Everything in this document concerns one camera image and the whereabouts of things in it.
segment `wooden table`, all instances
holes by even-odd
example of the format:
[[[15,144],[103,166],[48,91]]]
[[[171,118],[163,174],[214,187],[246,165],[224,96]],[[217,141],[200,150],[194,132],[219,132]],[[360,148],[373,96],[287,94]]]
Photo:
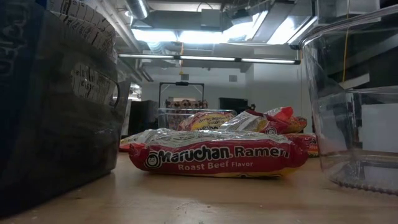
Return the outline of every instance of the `wooden table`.
[[[342,189],[318,159],[279,180],[156,175],[120,154],[111,175],[0,223],[397,223],[398,197]]]

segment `table surface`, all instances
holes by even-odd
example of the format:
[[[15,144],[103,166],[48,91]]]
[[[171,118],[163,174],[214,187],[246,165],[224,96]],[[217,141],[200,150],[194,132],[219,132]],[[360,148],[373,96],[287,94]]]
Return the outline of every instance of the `table surface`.
[[[283,179],[157,175],[120,153],[116,169],[0,223],[396,223],[398,197],[344,189],[318,159]]]

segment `dark plastic bin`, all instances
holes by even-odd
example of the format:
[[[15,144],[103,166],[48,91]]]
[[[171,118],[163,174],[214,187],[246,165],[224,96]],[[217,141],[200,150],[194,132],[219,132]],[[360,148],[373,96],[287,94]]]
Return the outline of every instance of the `dark plastic bin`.
[[[0,216],[114,169],[130,83],[38,4],[0,0]]]

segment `pipe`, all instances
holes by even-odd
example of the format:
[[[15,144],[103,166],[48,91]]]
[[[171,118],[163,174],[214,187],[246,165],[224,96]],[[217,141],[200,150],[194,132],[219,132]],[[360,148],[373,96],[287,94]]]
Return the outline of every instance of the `pipe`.
[[[141,48],[139,46],[139,43],[137,39],[133,36],[132,32],[130,29],[128,29],[124,25],[124,21],[119,17],[118,12],[116,12],[115,8],[112,6],[112,4],[109,2],[109,0],[96,0],[101,4],[101,2],[104,3],[106,9],[109,9],[111,12],[112,16],[116,19],[116,22],[118,22],[119,26],[122,28],[122,30],[125,32],[125,34],[129,37],[130,41],[134,44],[138,52],[141,52]]]
[[[120,35],[123,41],[131,48],[133,52],[139,52],[134,43],[129,39],[129,37],[120,29],[120,27],[113,21],[111,15],[107,12],[104,6],[101,4],[100,0],[95,0],[97,7],[103,12],[105,19],[114,27],[116,32]]]
[[[146,0],[125,0],[127,9],[135,19],[145,19],[149,15],[149,6]]]

